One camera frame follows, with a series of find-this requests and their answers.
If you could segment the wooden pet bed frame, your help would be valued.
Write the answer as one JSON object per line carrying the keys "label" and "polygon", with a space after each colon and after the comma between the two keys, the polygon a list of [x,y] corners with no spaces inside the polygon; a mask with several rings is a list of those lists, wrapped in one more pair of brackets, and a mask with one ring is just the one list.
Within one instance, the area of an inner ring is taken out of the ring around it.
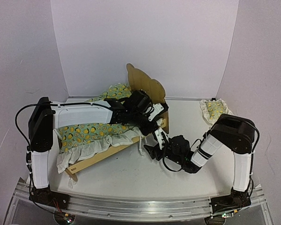
{"label": "wooden pet bed frame", "polygon": [[[150,78],[145,72],[140,69],[135,68],[132,64],[128,63],[126,65],[128,82],[132,91],[143,90],[149,95],[153,103],[165,103],[165,89],[156,79]],[[77,182],[76,174],[89,166],[92,166],[128,147],[131,145],[120,145],[117,147],[110,146],[106,151],[95,154],[93,157],[79,160],[73,165],[70,165],[65,169],[68,176]]]}

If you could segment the lemon print ruffled mattress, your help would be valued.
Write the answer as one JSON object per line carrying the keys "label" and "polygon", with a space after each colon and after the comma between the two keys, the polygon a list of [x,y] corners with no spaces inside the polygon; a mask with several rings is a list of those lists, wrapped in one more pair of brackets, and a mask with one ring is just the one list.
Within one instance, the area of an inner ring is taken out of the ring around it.
{"label": "lemon print ruffled mattress", "polygon": [[54,130],[59,139],[58,173],[70,171],[77,164],[109,151],[111,147],[124,147],[138,142],[144,135],[134,125],[80,124]]}

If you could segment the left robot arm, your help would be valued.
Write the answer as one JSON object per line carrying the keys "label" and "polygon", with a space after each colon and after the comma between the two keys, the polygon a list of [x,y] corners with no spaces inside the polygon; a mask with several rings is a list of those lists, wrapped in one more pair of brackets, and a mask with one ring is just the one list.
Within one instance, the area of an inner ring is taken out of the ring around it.
{"label": "left robot arm", "polygon": [[120,99],[105,98],[93,102],[52,102],[42,97],[36,104],[22,107],[15,115],[32,107],[33,113],[28,122],[28,134],[19,129],[27,142],[26,165],[33,187],[49,188],[48,159],[53,145],[53,131],[70,125],[87,123],[132,124],[143,135],[155,132],[159,126],[157,117],[167,109],[153,100],[142,90]]}

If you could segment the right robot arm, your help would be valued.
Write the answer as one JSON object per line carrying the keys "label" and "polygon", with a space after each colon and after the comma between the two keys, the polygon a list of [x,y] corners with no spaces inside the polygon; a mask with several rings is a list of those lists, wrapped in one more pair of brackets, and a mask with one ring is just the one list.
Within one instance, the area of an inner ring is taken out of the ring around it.
{"label": "right robot arm", "polygon": [[195,151],[182,135],[168,138],[158,135],[155,146],[144,145],[152,159],[164,162],[168,159],[180,165],[180,170],[197,173],[221,148],[226,147],[234,155],[234,180],[232,191],[245,193],[251,180],[253,154],[260,139],[254,122],[230,114],[222,114],[213,126],[199,139]]}

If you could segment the small lemon print pillow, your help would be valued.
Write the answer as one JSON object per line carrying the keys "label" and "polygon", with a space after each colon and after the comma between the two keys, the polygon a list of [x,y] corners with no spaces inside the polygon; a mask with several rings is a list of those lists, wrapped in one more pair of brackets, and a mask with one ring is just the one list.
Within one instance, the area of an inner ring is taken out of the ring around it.
{"label": "small lemon print pillow", "polygon": [[222,99],[203,99],[200,101],[200,108],[202,111],[203,119],[209,124],[214,124],[215,122],[217,122],[222,114],[233,115],[233,112],[228,108],[228,105]]}

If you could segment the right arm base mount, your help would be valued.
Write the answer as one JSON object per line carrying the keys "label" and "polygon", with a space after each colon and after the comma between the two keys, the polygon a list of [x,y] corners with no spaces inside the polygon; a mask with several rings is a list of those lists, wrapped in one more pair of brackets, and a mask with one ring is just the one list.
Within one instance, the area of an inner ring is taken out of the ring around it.
{"label": "right arm base mount", "polygon": [[252,189],[247,189],[244,192],[236,191],[233,188],[229,195],[212,197],[210,205],[212,207],[212,215],[219,215],[221,213],[232,212],[240,210],[251,205]]}

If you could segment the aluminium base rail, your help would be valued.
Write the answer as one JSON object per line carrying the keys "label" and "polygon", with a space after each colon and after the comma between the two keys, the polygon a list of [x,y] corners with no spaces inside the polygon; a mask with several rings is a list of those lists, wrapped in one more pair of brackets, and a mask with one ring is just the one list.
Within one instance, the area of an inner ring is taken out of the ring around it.
{"label": "aluminium base rail", "polygon": [[197,197],[169,200],[129,200],[87,195],[68,194],[58,207],[41,205],[30,200],[30,187],[19,179],[10,201],[5,225],[17,224],[16,218],[29,219],[45,216],[54,218],[60,211],[73,216],[126,222],[183,222],[205,218],[209,223],[213,218],[225,218],[226,223],[240,225],[271,225],[272,217],[263,189],[256,187],[251,192],[251,204],[239,209],[228,208],[216,203],[214,198]]}

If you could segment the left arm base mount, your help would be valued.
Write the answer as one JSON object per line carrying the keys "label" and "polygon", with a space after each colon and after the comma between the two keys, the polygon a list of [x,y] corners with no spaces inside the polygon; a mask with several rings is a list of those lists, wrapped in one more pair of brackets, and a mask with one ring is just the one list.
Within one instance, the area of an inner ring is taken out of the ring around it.
{"label": "left arm base mount", "polygon": [[38,206],[43,205],[54,207],[57,210],[67,210],[70,201],[70,195],[51,191],[49,186],[41,189],[30,187],[29,199]]}

